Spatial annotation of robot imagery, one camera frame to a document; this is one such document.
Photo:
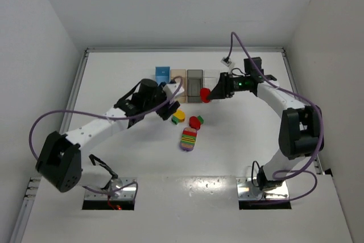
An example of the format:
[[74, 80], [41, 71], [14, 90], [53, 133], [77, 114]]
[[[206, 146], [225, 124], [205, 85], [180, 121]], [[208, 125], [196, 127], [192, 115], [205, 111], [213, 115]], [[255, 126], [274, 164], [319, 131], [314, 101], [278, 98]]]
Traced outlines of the green lego brick number three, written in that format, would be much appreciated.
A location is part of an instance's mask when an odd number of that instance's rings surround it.
[[179, 123], [179, 119], [176, 116], [172, 116], [171, 121], [177, 125]]

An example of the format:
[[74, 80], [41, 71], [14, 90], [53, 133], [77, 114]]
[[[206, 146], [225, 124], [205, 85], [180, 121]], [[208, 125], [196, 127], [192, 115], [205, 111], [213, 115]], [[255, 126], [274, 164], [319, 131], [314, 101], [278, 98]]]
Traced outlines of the yellow oval lego brick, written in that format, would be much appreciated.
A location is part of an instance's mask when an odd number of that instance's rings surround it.
[[179, 122], [184, 122], [185, 121], [185, 113], [182, 110], [177, 110], [173, 114], [173, 118], [177, 119]]

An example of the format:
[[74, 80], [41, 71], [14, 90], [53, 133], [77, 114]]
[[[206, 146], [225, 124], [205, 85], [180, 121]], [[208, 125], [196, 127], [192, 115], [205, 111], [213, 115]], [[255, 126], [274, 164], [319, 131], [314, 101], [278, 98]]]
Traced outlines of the red arched lego brick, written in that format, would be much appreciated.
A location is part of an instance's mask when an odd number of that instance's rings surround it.
[[209, 88], [201, 88], [200, 89], [200, 98], [203, 103], [209, 103], [210, 99], [208, 99], [211, 91]]

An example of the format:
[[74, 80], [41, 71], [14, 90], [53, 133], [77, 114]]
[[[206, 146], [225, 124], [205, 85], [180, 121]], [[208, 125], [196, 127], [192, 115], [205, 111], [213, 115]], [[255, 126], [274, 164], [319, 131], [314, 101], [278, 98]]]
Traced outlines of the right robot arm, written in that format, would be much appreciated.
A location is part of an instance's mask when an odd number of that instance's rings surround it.
[[304, 105], [292, 95], [279, 90], [273, 75], [264, 74], [262, 59], [254, 57], [244, 60], [245, 73], [234, 76], [222, 72], [213, 89], [202, 88], [202, 102], [231, 98], [236, 92], [249, 91], [264, 101], [281, 119], [279, 149], [269, 162], [259, 167], [255, 186], [261, 191], [281, 186], [288, 173], [316, 149], [322, 150], [324, 141], [319, 138], [320, 109]]

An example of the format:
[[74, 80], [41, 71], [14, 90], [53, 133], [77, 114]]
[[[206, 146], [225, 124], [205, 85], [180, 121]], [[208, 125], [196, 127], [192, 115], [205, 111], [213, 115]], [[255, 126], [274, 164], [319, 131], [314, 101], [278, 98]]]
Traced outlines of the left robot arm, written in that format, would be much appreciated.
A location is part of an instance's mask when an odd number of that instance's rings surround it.
[[182, 82], [158, 84], [141, 79], [104, 114], [89, 113], [94, 119], [88, 124], [62, 134], [50, 133], [36, 156], [36, 171], [61, 193], [80, 185], [90, 192], [114, 196], [126, 186], [118, 186], [118, 175], [91, 151], [149, 113], [169, 119], [179, 108], [176, 99], [183, 92]]

